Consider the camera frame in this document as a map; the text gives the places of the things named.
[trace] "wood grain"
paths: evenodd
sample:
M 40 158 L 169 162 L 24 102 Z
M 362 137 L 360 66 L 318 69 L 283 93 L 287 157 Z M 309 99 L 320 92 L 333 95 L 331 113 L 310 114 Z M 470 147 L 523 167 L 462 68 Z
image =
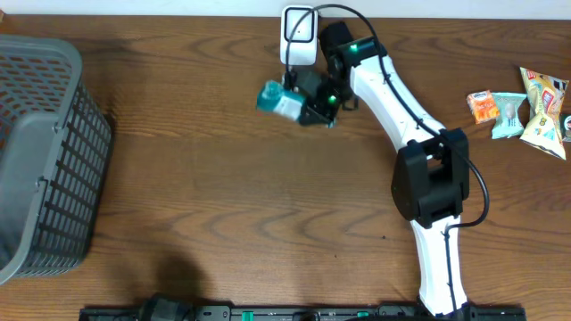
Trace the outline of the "wood grain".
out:
M 568 163 L 492 140 L 465 101 L 524 92 L 517 66 L 570 79 L 571 24 L 373 24 L 411 92 L 468 134 L 489 185 L 489 219 L 460 237 L 468 297 L 521 304 L 530 321 L 571 319 Z M 254 109 L 283 70 L 279 20 L 6 16 L 0 30 L 70 41 L 95 100 L 118 117 L 92 251 L 67 275 L 0 287 L 0 319 L 76 320 L 86 305 L 155 292 L 247 305 L 415 300 L 414 237 L 389 194 L 394 151 L 371 112 L 343 112 L 327 130 Z M 482 206 L 471 188 L 465 220 Z

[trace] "snack bag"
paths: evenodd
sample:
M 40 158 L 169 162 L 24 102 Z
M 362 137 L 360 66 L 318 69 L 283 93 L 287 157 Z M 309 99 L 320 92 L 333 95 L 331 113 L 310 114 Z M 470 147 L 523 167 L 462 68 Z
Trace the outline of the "snack bag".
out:
M 524 133 L 524 127 L 519 122 L 517 109 L 525 100 L 525 94 L 492 93 L 493 100 L 498 106 L 500 117 L 492 129 L 492 139 L 510 138 Z
M 520 71 L 531 104 L 530 120 L 520 139 L 564 160 L 559 113 L 569 81 L 525 68 Z
M 561 114 L 561 135 L 564 142 L 571 142 L 571 114 Z
M 492 93 L 489 90 L 470 94 L 466 98 L 466 101 L 476 119 L 476 124 L 481 124 L 500 116 L 498 107 L 496 107 Z

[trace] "gray basket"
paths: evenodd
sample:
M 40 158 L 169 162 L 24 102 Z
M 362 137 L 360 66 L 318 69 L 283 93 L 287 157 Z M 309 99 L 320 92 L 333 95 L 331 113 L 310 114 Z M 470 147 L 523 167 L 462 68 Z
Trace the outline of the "gray basket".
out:
M 0 284 L 86 256 L 112 131 L 54 39 L 0 36 Z

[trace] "green component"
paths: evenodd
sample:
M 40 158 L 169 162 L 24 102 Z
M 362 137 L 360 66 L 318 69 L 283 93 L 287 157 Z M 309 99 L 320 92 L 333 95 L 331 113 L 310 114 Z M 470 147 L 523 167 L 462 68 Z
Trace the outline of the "green component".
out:
M 253 321 L 253 312 L 243 312 L 242 321 Z

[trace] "yellow chip bag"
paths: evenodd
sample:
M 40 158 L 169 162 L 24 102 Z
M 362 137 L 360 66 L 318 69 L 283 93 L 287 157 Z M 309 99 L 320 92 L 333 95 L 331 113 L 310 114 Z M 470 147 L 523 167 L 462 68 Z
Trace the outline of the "yellow chip bag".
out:
M 531 104 L 530 120 L 520 139 L 564 160 L 566 157 L 559 128 L 559 113 L 569 81 L 525 68 L 520 68 L 520 71 Z

